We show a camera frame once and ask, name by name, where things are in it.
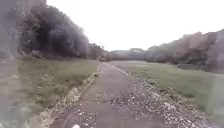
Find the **grass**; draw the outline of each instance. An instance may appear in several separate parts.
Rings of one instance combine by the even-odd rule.
[[[94,60],[23,59],[18,62],[18,76],[23,92],[33,102],[33,110],[49,108],[73,88],[81,88],[84,79],[97,69]]]
[[[188,103],[206,112],[213,120],[224,126],[224,75],[197,70],[182,70],[174,65],[139,61],[111,62],[119,68],[145,79],[166,92],[173,100],[178,95]]]

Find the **overcast sky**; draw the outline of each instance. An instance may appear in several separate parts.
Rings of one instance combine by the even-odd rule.
[[[222,0],[48,0],[107,50],[147,49],[224,28]]]

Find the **grassy field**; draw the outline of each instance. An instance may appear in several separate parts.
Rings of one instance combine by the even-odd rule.
[[[94,60],[26,59],[18,62],[23,92],[34,102],[34,110],[51,107],[97,69]]]
[[[139,61],[111,63],[138,78],[147,80],[157,86],[159,91],[168,93],[176,102],[187,106],[193,104],[224,126],[224,75],[182,70],[169,64]],[[180,95],[187,100],[179,100]]]

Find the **gravel path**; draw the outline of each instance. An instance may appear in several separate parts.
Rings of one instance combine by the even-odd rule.
[[[99,76],[76,105],[55,115],[51,128],[209,128],[153,86],[102,64]]]

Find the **wooded hillside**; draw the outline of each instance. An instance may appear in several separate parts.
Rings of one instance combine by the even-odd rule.
[[[180,68],[193,68],[223,73],[224,30],[202,34],[184,35],[170,43],[153,46],[148,50],[112,51],[114,60],[145,60],[148,62],[172,63]]]

